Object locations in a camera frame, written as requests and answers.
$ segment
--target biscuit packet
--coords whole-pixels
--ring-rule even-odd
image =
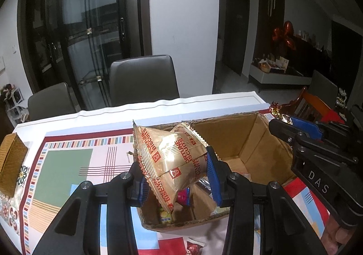
[[[185,122],[170,132],[134,123],[134,141],[146,180],[164,210],[171,213],[177,192],[206,175],[208,144]]]

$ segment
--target glass door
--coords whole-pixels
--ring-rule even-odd
[[[36,89],[66,82],[75,105],[111,106],[112,62],[130,56],[125,0],[26,0]]]
[[[67,54],[89,110],[111,106],[110,66],[125,57],[124,18],[118,7],[118,0],[60,0]]]

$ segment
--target cardboard box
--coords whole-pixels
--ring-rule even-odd
[[[218,157],[234,172],[249,173],[253,182],[268,184],[276,180],[285,183],[294,176],[290,170],[290,147],[272,136],[267,119],[258,113],[235,114],[189,122]],[[154,126],[170,131],[177,123]],[[211,216],[215,202],[198,186],[191,187],[191,206],[175,203],[174,223],[160,223],[157,198],[150,190],[145,204],[138,209],[142,226],[159,232],[177,230],[212,222],[228,215],[228,211]]]
[[[8,134],[0,145],[0,191],[14,197],[21,164],[28,148],[16,133]]]

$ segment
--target red heart balloon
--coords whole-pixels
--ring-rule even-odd
[[[294,35],[294,27],[291,21],[285,21],[284,23],[284,35],[293,36]]]
[[[282,38],[283,34],[282,34],[282,29],[280,29],[279,27],[275,28],[272,32],[272,40],[273,41],[278,41]]]
[[[289,47],[292,50],[296,50],[295,42],[293,39],[289,38],[288,36],[284,36],[285,43],[287,47]]]

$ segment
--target floor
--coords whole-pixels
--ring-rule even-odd
[[[215,93],[232,93],[232,92],[250,92],[255,91],[264,101],[271,103],[273,101],[279,104],[289,103],[297,98],[300,93],[298,90],[261,90],[253,83],[247,83],[248,78],[244,75],[239,76],[234,71],[225,66],[222,62],[216,63],[215,68]]]

